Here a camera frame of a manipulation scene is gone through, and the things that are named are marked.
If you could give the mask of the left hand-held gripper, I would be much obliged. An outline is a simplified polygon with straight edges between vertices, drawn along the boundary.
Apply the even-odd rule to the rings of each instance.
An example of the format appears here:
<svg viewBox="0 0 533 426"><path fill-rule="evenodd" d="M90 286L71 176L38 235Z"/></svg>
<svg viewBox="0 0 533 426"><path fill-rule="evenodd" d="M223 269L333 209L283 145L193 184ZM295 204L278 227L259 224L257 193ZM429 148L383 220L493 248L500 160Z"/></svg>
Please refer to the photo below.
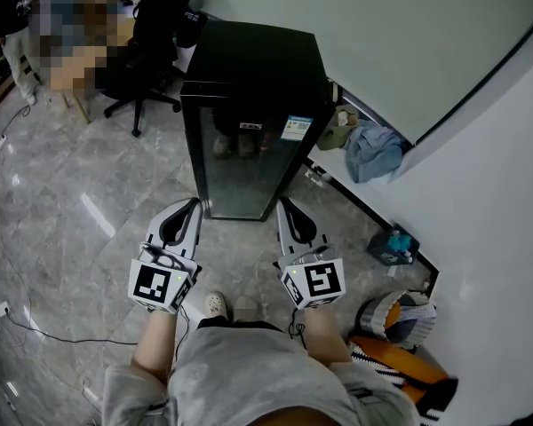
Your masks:
<svg viewBox="0 0 533 426"><path fill-rule="evenodd" d="M179 312L202 270L193 261L202 218L201 201L187 198L172 203L151 219L145 239L151 244L141 244L139 257L131 260L130 299L148 310Z"/></svg>

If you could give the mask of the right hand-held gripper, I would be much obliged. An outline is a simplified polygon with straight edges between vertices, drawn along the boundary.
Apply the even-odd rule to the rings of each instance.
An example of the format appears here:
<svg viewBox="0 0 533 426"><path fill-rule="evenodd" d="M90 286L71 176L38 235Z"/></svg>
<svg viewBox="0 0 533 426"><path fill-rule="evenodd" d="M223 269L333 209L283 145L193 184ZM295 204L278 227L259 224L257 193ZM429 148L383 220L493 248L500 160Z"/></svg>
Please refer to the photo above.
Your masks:
<svg viewBox="0 0 533 426"><path fill-rule="evenodd" d="M303 203L282 197L277 202L277 219L283 256L274 266L280 270L279 280L294 306L298 310L316 308L343 296L343 259L333 245L324 245L328 235L318 216Z"/></svg>

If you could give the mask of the black glossy appliance door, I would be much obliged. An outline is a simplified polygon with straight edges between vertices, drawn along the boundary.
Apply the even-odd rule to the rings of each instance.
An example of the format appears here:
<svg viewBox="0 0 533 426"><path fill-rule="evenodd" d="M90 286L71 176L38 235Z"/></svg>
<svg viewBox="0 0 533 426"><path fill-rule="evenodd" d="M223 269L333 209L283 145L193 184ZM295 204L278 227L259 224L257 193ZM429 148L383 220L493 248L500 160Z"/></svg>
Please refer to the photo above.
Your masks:
<svg viewBox="0 0 533 426"><path fill-rule="evenodd" d="M187 81L180 96L197 192L209 219L265 220L333 109L327 83L260 90Z"/></svg>

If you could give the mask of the person's left forearm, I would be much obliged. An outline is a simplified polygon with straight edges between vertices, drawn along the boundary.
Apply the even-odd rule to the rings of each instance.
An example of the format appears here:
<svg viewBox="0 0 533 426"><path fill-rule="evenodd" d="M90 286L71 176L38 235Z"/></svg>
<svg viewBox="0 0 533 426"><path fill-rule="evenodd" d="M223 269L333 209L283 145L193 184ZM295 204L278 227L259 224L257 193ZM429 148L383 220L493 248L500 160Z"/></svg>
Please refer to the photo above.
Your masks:
<svg viewBox="0 0 533 426"><path fill-rule="evenodd" d="M174 360L177 316L168 312L150 314L146 329L131 358L131 365L166 384Z"/></svg>

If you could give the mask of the black glass-door fridge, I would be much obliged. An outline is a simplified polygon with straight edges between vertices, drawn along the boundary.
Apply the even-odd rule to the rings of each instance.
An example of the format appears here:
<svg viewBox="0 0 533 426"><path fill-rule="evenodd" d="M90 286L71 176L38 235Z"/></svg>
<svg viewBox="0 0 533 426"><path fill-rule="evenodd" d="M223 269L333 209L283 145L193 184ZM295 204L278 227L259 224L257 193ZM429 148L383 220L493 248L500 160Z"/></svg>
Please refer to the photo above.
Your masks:
<svg viewBox="0 0 533 426"><path fill-rule="evenodd" d="M253 86L260 90L275 86L287 90L313 89L327 83L330 91L314 35L224 20L212 20L204 27L183 85L187 81ZM331 118L335 109L331 93L330 102Z"/></svg>

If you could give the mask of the person's shoe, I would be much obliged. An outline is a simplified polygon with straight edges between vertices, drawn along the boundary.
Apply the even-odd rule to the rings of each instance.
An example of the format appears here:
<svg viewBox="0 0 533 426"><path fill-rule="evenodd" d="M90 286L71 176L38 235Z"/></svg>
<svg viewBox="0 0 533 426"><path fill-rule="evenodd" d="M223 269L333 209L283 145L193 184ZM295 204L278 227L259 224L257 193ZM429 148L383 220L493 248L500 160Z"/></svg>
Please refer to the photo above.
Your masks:
<svg viewBox="0 0 533 426"><path fill-rule="evenodd" d="M248 296L240 296L235 300L235 304L233 306L233 320L235 322L255 321L258 315L258 304L253 298Z"/></svg>
<svg viewBox="0 0 533 426"><path fill-rule="evenodd" d="M213 319L222 317L228 319L227 301L220 292L210 292L203 303L205 317L207 319Z"/></svg>

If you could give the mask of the dark blue box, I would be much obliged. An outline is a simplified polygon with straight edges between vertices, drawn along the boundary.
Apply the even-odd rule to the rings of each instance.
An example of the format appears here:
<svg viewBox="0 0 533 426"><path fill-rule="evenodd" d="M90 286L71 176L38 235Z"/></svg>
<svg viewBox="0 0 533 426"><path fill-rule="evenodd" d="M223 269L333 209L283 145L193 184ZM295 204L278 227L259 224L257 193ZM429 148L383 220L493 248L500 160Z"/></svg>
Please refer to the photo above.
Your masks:
<svg viewBox="0 0 533 426"><path fill-rule="evenodd" d="M419 249L419 241L398 224L376 234L367 247L367 251L385 266L411 265Z"/></svg>

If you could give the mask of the person's right shoe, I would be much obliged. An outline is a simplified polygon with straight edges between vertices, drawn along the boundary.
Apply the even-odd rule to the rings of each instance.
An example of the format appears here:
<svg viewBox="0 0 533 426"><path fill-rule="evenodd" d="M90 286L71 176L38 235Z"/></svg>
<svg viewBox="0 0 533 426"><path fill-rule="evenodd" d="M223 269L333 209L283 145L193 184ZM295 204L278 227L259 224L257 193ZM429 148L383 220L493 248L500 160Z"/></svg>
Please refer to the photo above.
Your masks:
<svg viewBox="0 0 533 426"><path fill-rule="evenodd" d="M253 298L248 296L240 296L235 300L235 304L233 306L233 320L235 322L255 321L258 315L258 304Z"/></svg>

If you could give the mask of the striped woven basket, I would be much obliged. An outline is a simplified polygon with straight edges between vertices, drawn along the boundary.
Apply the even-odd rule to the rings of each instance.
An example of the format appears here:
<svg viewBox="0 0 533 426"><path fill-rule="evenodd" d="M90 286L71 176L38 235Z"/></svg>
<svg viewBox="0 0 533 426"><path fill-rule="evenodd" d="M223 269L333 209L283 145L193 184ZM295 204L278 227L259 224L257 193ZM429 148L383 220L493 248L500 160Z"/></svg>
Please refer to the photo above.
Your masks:
<svg viewBox="0 0 533 426"><path fill-rule="evenodd" d="M436 308L417 291L401 290L368 301L357 312L355 331L405 350L420 346L436 321Z"/></svg>

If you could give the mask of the olive green bag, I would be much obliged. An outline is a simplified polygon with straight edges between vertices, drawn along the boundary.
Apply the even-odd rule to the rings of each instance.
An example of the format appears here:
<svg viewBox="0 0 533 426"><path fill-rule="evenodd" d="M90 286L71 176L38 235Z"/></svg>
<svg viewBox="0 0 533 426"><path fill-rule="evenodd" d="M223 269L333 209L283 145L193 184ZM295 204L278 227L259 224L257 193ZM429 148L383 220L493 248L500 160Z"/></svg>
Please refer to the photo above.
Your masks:
<svg viewBox="0 0 533 426"><path fill-rule="evenodd" d="M358 123L359 114L354 106L337 106L334 115L316 142L317 147L322 151L342 148Z"/></svg>

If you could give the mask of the blue cloth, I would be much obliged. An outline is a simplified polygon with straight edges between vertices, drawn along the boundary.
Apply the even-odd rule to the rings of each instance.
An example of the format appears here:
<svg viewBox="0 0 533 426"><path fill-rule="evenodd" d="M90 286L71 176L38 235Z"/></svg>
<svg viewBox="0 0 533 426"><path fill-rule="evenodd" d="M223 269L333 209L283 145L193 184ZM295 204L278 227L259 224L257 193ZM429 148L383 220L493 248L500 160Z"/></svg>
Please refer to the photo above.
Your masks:
<svg viewBox="0 0 533 426"><path fill-rule="evenodd" d="M402 141L389 128L360 120L344 145L348 174L356 184L381 178L402 163Z"/></svg>

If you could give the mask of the person's black trousers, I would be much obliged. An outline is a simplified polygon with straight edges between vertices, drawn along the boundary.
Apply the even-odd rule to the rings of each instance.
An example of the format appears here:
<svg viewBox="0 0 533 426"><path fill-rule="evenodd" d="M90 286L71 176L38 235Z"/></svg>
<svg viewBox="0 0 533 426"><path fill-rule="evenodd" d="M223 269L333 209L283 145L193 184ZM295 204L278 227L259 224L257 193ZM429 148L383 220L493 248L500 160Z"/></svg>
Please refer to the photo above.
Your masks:
<svg viewBox="0 0 533 426"><path fill-rule="evenodd" d="M241 329L267 329L282 332L282 330L268 322L263 320L257 321L245 321L237 320L232 321L224 316L216 316L212 318L202 319L197 329L202 329L206 327L226 327L226 328L241 328Z"/></svg>

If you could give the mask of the person's grey shirt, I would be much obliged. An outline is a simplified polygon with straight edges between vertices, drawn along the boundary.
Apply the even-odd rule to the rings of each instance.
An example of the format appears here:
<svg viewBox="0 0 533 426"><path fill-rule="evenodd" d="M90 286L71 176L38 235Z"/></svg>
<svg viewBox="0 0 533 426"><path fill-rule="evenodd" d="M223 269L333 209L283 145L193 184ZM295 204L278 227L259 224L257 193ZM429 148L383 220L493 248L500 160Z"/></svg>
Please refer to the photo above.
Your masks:
<svg viewBox="0 0 533 426"><path fill-rule="evenodd" d="M204 327L162 385L131 366L106 372L104 426L247 426L305 407L340 426L418 426L413 402L368 364L325 367L284 333Z"/></svg>

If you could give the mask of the wooden table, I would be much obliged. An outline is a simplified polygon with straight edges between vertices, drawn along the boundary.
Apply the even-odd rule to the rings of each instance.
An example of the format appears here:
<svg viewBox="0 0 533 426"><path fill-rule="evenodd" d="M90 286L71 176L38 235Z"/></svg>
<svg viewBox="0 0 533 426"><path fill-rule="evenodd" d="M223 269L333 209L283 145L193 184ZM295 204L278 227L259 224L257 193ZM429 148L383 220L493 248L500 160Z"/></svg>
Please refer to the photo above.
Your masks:
<svg viewBox="0 0 533 426"><path fill-rule="evenodd" d="M132 39L132 4L124 0L30 0L32 60L45 85L90 123L95 73Z"/></svg>

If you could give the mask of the black office chair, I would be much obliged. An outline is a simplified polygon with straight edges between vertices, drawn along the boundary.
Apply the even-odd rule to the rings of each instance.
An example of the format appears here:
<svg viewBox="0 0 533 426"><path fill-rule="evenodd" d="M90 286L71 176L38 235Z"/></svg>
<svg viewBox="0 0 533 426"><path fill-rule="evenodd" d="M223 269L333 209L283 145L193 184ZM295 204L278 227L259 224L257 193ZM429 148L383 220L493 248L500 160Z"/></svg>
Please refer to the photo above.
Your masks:
<svg viewBox="0 0 533 426"><path fill-rule="evenodd" d="M139 0L133 9L132 35L122 46L110 48L107 64L95 69L95 87L115 102L104 109L109 118L114 111L134 105L131 134L140 136L139 119L146 100L171 105L181 111L179 100L163 93L162 85L176 75L179 58L174 37L186 19L190 0Z"/></svg>

